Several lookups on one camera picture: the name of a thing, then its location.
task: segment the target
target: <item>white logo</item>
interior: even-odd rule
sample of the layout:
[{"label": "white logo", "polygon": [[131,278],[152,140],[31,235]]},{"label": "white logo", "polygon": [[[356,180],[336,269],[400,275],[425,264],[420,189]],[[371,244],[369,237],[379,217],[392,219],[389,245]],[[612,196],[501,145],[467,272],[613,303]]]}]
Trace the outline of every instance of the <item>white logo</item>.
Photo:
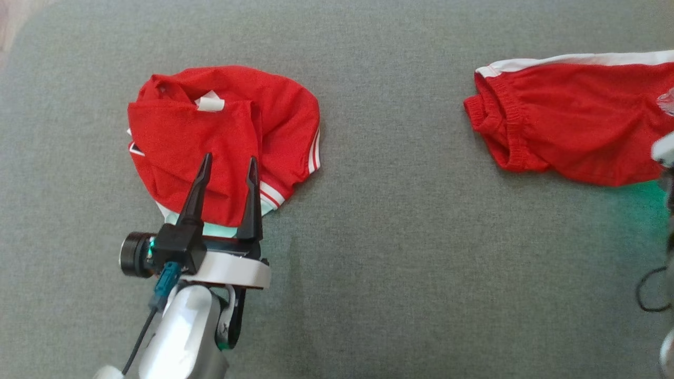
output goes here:
[{"label": "white logo", "polygon": [[658,105],[666,114],[674,116],[674,88],[658,97]]}]

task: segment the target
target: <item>black cable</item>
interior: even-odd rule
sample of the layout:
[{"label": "black cable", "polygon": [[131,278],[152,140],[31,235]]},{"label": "black cable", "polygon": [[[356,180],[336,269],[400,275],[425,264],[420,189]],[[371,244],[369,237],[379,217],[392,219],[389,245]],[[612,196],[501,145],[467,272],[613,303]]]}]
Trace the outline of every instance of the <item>black cable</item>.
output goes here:
[{"label": "black cable", "polygon": [[641,301],[641,288],[646,284],[646,282],[650,279],[651,276],[665,271],[667,269],[667,266],[662,266],[655,268],[654,270],[651,270],[648,272],[648,274],[645,274],[642,278],[641,281],[639,281],[639,284],[636,286],[636,302],[639,304],[639,308],[641,308],[642,311],[644,312],[664,312],[671,308],[672,304],[668,303],[667,305],[664,305],[659,308],[649,308],[644,305],[644,302]]},{"label": "black cable", "polygon": [[154,315],[157,313],[157,307],[153,307],[150,310],[150,315],[148,316],[148,319],[145,320],[145,325],[143,325],[143,328],[140,330],[140,335],[138,336],[138,339],[135,341],[135,346],[133,347],[133,351],[131,352],[131,356],[129,357],[129,360],[127,361],[126,366],[124,366],[124,370],[122,370],[122,375],[126,375],[129,372],[129,368],[131,368],[131,364],[133,363],[133,359],[135,358],[135,355],[138,354],[138,349],[140,348],[140,344],[143,343],[143,337],[145,337],[145,333],[148,332],[148,328],[150,327],[150,323],[152,323],[152,319],[154,318]]}]

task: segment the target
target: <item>folded red clothing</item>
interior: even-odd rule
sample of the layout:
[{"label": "folded red clothing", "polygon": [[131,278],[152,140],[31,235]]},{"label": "folded red clothing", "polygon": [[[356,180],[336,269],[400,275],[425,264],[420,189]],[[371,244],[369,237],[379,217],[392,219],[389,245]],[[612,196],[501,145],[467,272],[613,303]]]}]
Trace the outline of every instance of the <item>folded red clothing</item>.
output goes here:
[{"label": "folded red clothing", "polygon": [[153,75],[128,113],[133,163],[150,195],[173,212],[180,212],[204,155],[213,154],[207,223],[240,224],[252,156],[262,202],[273,209],[320,167],[318,101],[282,76],[241,66]]},{"label": "folded red clothing", "polygon": [[498,61],[464,101],[497,164],[598,185],[656,179],[655,141],[674,131],[674,51]]}]

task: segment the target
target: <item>gray upholstery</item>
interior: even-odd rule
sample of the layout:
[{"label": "gray upholstery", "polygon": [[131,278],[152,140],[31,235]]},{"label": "gray upholstery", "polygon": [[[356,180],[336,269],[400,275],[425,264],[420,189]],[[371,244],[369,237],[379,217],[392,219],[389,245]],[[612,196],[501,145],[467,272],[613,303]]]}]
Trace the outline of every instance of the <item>gray upholstery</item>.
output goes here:
[{"label": "gray upholstery", "polygon": [[154,72],[241,64],[318,97],[323,167],[264,219],[272,288],[248,296],[231,378],[655,378],[668,316],[633,290],[664,260],[662,193],[501,172],[462,101],[499,59],[669,49],[673,17],[634,0],[46,9],[0,76],[0,377],[123,366],[154,283],[124,277],[118,248],[161,223],[127,103]]}]

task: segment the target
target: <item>wooden floor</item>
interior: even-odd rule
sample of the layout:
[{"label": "wooden floor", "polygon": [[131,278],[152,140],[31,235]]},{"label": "wooden floor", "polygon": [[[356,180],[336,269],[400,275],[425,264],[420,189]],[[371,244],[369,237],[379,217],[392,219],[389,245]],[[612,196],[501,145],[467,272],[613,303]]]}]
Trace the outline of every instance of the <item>wooden floor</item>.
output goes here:
[{"label": "wooden floor", "polygon": [[0,0],[0,70],[19,29],[42,8],[58,0]]}]

